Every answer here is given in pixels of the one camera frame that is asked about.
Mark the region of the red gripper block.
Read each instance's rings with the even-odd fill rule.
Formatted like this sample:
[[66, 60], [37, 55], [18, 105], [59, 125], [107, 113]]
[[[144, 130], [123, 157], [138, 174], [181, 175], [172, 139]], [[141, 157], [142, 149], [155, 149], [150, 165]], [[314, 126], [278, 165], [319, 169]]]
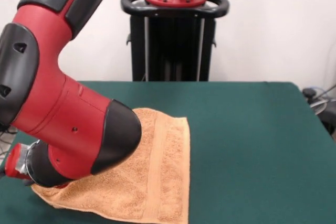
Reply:
[[0, 168], [0, 179], [5, 176], [11, 178], [27, 178], [26, 171], [27, 145], [17, 143], [10, 151], [5, 161], [5, 168]]

